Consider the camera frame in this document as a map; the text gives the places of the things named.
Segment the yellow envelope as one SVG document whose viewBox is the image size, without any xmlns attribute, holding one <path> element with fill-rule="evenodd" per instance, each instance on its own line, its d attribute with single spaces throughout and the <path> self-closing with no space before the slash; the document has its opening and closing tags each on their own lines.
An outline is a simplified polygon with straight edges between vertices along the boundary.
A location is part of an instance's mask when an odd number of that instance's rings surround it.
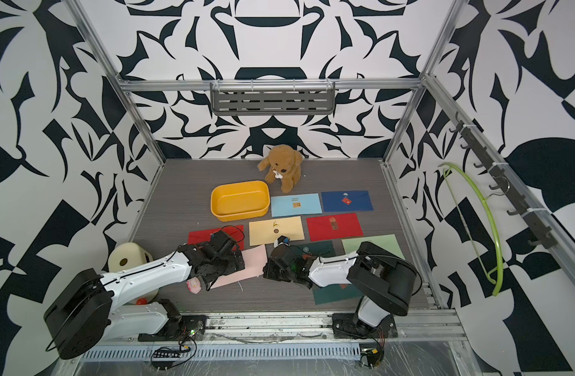
<svg viewBox="0 0 575 376">
<path fill-rule="evenodd" d="M 304 240 L 301 216 L 268 219 L 249 223 L 249 243 L 251 247 L 272 244 L 285 236 L 293 241 Z"/>
</svg>

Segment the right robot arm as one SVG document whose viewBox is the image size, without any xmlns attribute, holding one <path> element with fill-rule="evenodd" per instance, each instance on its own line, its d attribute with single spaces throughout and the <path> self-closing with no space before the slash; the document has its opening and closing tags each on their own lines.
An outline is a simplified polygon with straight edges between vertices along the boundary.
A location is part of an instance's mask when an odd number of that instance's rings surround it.
<svg viewBox="0 0 575 376">
<path fill-rule="evenodd" d="M 337 338 L 377 338 L 386 317 L 406 316 L 410 301 L 423 287 L 414 264 L 364 241 L 348 255 L 300 255 L 281 237 L 263 268 L 269 280 L 312 288 L 352 285 L 363 294 L 356 311 L 332 315 Z"/>
</svg>

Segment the yellow plastic storage box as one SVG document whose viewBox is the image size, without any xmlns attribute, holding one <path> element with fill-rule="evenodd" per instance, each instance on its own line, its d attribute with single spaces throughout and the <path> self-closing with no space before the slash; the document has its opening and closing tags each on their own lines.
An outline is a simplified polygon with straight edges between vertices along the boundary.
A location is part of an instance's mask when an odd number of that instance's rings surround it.
<svg viewBox="0 0 575 376">
<path fill-rule="evenodd" d="M 269 186 L 260 180 L 217 186 L 211 194 L 212 215 L 221 222 L 262 217 L 269 207 Z"/>
</svg>

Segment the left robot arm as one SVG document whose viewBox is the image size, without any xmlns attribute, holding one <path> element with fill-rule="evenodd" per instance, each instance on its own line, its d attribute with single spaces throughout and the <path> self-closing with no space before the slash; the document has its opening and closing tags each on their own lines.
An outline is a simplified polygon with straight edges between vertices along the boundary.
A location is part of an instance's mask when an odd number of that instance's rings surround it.
<svg viewBox="0 0 575 376">
<path fill-rule="evenodd" d="M 104 274 L 83 270 L 44 314 L 52 336 L 46 349 L 70 360 L 102 340 L 136 335 L 148 341 L 172 341 L 195 330 L 195 324 L 167 299 L 144 305 L 135 300 L 191 279 L 210 290 L 218 278 L 244 268 L 238 241 L 219 230 L 208 242 L 181 244 L 170 255 L 131 269 Z"/>
</svg>

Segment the pink envelope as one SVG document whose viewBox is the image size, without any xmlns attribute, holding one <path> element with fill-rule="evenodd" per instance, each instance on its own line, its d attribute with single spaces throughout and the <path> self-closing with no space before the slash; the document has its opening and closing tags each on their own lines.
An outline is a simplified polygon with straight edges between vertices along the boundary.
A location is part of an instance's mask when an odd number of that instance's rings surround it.
<svg viewBox="0 0 575 376">
<path fill-rule="evenodd" d="M 242 252 L 245 269 L 237 271 L 229 276 L 222 276 L 213 283 L 212 289 L 240 282 L 242 280 L 259 277 L 263 274 L 263 268 L 267 263 L 267 251 L 265 245 L 244 250 Z"/>
</svg>

